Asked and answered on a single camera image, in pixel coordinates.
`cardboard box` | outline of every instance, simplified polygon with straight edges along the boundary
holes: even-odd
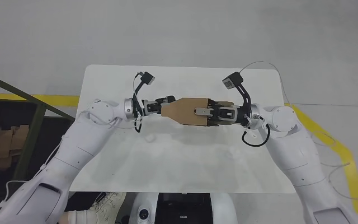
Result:
[[[14,130],[14,135],[12,136],[10,150],[20,150],[25,144],[27,134],[29,133],[29,126],[21,125],[19,128],[11,127],[11,129]]]
[[[18,161],[28,133],[28,125],[0,130],[0,171],[7,170],[12,162]]]
[[[208,118],[194,113],[195,108],[207,108],[208,98],[181,98],[162,107],[162,116],[179,124],[207,126]]]

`cardboard boxes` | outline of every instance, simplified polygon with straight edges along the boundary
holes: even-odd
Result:
[[[0,130],[0,171],[7,170],[14,160],[18,160],[28,133],[28,125]]]

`cardboard piece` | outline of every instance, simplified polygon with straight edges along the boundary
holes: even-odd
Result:
[[[20,150],[10,150],[9,156],[18,156],[21,155],[22,149]]]
[[[17,127],[15,127],[15,129],[13,130],[15,131],[15,134],[12,136],[10,150],[20,150],[23,148],[23,145],[25,144],[25,140],[29,132],[29,126],[21,125],[18,129]]]
[[[208,118],[194,113],[195,108],[207,108],[208,98],[181,98],[162,107],[162,116],[180,124],[207,126]]]
[[[9,156],[12,133],[12,130],[0,130],[0,158]]]

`black bracket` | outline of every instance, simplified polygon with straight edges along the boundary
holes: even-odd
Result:
[[[238,117],[236,123],[239,123],[242,126],[246,126],[249,122],[246,117],[250,117],[251,114],[251,98],[248,92],[242,86],[243,81],[244,79],[239,72],[234,72],[225,79],[223,79],[223,83],[227,89],[236,87],[236,89],[239,91],[242,98],[244,99],[243,105],[238,108]]]
[[[136,94],[138,94],[140,88],[144,85],[144,84],[147,84],[147,85],[150,85],[152,84],[152,82],[154,81],[154,76],[152,76],[149,72],[138,72],[136,74],[136,76],[134,78],[137,78],[138,76],[141,76],[140,78],[140,84],[136,87],[135,89],[135,94],[133,93],[133,99],[132,99],[132,107],[133,107],[133,111],[134,112],[138,112],[141,116],[144,116],[144,114],[142,113],[142,109],[140,108],[140,105],[139,105],[139,102],[138,102],[138,99],[136,98]],[[142,124],[139,125],[139,127],[137,128],[136,126],[136,121],[134,122],[134,129],[139,133],[141,128],[142,128]]]

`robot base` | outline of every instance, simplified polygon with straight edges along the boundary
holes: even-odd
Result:
[[[227,193],[138,193],[129,224],[237,224],[234,203]]]

